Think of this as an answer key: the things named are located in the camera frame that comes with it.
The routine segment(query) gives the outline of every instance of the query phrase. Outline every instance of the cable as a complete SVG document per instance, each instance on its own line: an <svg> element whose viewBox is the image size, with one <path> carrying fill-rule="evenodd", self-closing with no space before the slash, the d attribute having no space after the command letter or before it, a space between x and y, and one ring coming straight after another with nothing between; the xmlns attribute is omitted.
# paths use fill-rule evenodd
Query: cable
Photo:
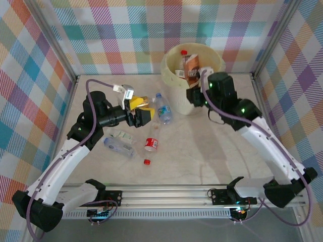
<svg viewBox="0 0 323 242"><path fill-rule="evenodd" d="M234 115L231 115L229 113L226 113L226 112L223 112L222 110L218 109L213 103L212 101L210 100L210 98L208 97L207 93L206 93L206 89L205 89L205 86L204 86L204 79L205 79L205 73L206 73L206 70L204 70L201 74L202 78L201 78L201 86L202 86L202 91L203 91L203 95L204 95L204 98L205 100L208 102L208 104L210 105L210 107L215 111L217 112L218 114L222 115L222 116L225 116L225 117L228 117L228 118L231 118L231 119L235 119L235 120L238 120L238 121L242 121L244 123L247 123L247 124L250 124L254 127L256 127L259 131L261 131L264 135L266 135L268 137L268 139L272 140L272 142L275 144L275 146L281 151L281 153L283 154L283 156L288 160L288 162L290 163L290 165L295 169L296 173L298 174L298 176L300 177L300 179L302 180L303 184L305 185L305 189L307 191L307 194L308 194L308 214L306 216L306 218L304 219L303 222L301 223L297 223L297 224L293 224L293 223L290 223L288 221L285 221L283 218L279 217L275 212L273 212L273 210L269 207L267 207L276 217L279 218L280 221L282 221L283 223L287 224L287 225L290 225L290 226L293 226L293 227L299 227L299 226L302 226L304 224L306 224L310 218L311 218L311 215L312 215L312 192L311 192L311 189L307 183L307 181L305 180L304 176L302 175L302 173L298 170L296 164L294 163L294 161L289 157L289 155L286 153L286 151L283 149L283 147L273 138L271 137L271 135L266 131L264 130L262 127L260 127L258 124L246 119L246 118L243 118L243 117L238 117L238 116L234 116Z"/></svg>
<svg viewBox="0 0 323 242"><path fill-rule="evenodd" d="M74 146L72 149L70 149L68 152L66 152L65 154L62 155L62 158L63 159L66 156L68 156L71 152L75 151L77 148L79 148L81 145L83 145L93 135L93 133L95 131L95 128L96 128L96 115L95 115L95 108L94 108L93 100L92 100L92 97L91 97L91 94L90 94L90 89L89 89L89 83L90 82L97 82L97 83L102 84L104 86L108 86L108 87L113 88L113 85L110 85L110 84L107 84L107 83L98 81L96 79L89 79L89 80L86 81L86 83L85 83L85 89L86 89L86 93L87 93L87 96L88 96L88 99L89 99L89 102L90 102L90 106L91 106L91 110L92 110L92 114L93 114L93 126L92 126L92 129L91 129L90 133L88 134L88 136L85 137L84 140L82 140L80 143L78 143L76 146ZM44 236L44 233L42 234L42 236L40 238L37 238L35 232L32 230L31 222L30 222L31 205L32 205L32 202L34 201L37 193L38 193L38 190L41 188L42 184L44 183L44 181L46 180L46 178L48 177L48 175L53 171L53 169L62 160L62 158L58 158L53 163L53 165L49 167L48 171L44 174L44 176L40 180L39 184L37 185L34 193L31 196L31 199L29 200L28 206L27 206L27 212L26 212L27 228L28 228L28 231L29 231L30 235L33 237L33 239L36 242L39 242L42 239L42 237Z"/></svg>
<svg viewBox="0 0 323 242"><path fill-rule="evenodd" d="M247 208L246 211L249 211L250 210L250 198L248 198L248 203L249 203L249 206L248 206L248 208Z"/></svg>
<svg viewBox="0 0 323 242"><path fill-rule="evenodd" d="M258 198L258 199L260 200L261 205L259 206L259 208L256 210L254 214L252 214L249 218L246 218L245 220L243 220L243 222L247 222L250 219L254 218L259 213L260 209L263 207L264 199L263 200L261 200L261 198Z"/></svg>
<svg viewBox="0 0 323 242"><path fill-rule="evenodd" d="M111 210L113 209L113 204L111 205L111 208L109 209L109 203L107 203L107 209L108 209L109 211L111 211Z"/></svg>
<svg viewBox="0 0 323 242"><path fill-rule="evenodd" d="M212 120L212 119L210 118L210 112L211 112L211 109L209 109L209 110L207 111L207 117L208 117L208 119L209 119L211 122L213 122L213 123L215 123L215 124L218 124L218 125L224 125L224 123L220 123L220 122L217 122L217 121Z"/></svg>
<svg viewBox="0 0 323 242"><path fill-rule="evenodd" d="M117 209L118 209L118 203L116 202L116 201L114 201L114 200L103 200L103 201L95 201L95 202L89 202L89 203L86 203L86 204L84 204L84 205L92 205L92 204L98 204L98 203L114 203L115 204L115 206L116 206L116 208L115 208L115 210L113 211L113 213L111 214L111 215L109 215L107 218L105 218L104 220L102 220L101 222L97 222L97 225L100 225L100 224L103 224L103 223L105 223L105 222L107 222L115 213L116 213L116 211L117 211ZM91 216L90 217L90 222L92 223L92 225L93 224L95 224L94 222L93 222L93 220L92 220L92 217L93 216Z"/></svg>

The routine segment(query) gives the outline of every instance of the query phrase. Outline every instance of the bottle cap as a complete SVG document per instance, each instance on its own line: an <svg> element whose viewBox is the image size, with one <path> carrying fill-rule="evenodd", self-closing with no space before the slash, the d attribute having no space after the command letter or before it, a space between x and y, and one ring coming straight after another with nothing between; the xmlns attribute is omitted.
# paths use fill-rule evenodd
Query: bottle cap
<svg viewBox="0 0 323 242"><path fill-rule="evenodd" d="M143 161L143 163L144 163L145 165L150 165L150 160L145 159L145 160Z"/></svg>
<svg viewBox="0 0 323 242"><path fill-rule="evenodd" d="M102 140L102 142L104 144L107 144L109 142L109 138L108 137L103 137L101 140Z"/></svg>

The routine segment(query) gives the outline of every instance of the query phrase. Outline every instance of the trash can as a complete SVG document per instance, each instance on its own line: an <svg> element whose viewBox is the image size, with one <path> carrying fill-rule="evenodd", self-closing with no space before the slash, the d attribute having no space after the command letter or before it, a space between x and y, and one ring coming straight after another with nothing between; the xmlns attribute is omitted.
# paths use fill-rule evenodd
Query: trash can
<svg viewBox="0 0 323 242"><path fill-rule="evenodd" d="M225 62L212 48L197 43L185 43L173 47L165 54L161 66L161 78L166 84L166 96L171 108L184 115L198 113L201 108L194 108L186 98L186 89L189 88L186 80L177 77L174 73L179 69L182 60L181 51L186 50L187 54L198 54L200 67L212 67L214 72L225 70Z"/></svg>

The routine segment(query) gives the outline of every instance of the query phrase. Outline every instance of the plaid wallpaper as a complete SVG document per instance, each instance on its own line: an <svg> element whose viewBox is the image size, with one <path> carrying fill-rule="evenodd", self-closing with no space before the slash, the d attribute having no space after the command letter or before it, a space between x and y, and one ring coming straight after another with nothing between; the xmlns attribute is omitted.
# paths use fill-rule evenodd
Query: plaid wallpaper
<svg viewBox="0 0 323 242"><path fill-rule="evenodd" d="M166 51L196 42L227 72L250 72L288 0L38 0L76 73L160 73Z"/></svg>
<svg viewBox="0 0 323 242"><path fill-rule="evenodd" d="M323 237L323 0L302 1L260 79L276 135L318 172L312 222Z"/></svg>
<svg viewBox="0 0 323 242"><path fill-rule="evenodd" d="M72 81L22 0L0 1L0 241L26 222L11 197L48 166Z"/></svg>

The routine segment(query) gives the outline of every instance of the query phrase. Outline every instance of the white floor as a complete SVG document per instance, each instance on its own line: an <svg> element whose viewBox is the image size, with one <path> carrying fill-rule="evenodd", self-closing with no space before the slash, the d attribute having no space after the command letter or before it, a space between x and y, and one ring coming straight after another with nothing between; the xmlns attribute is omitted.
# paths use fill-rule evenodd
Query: white floor
<svg viewBox="0 0 323 242"><path fill-rule="evenodd" d="M249 75L232 76L238 96L256 103ZM59 146L83 111L85 82L90 78L109 84L132 85L136 96L163 94L160 75L81 76ZM107 100L117 105L115 93L110 88L92 83L90 90L103 91ZM227 184L238 176L271 175L257 151L229 125L217 125L208 120L206 108L191 116L173 113L174 122L161 129L158 152L150 166L143 164L149 124L136 129L123 122L117 128L136 137L137 155L128 159L98 142L66 183L79 184L93 178L104 184ZM221 122L217 114L212 113L211 117Z"/></svg>

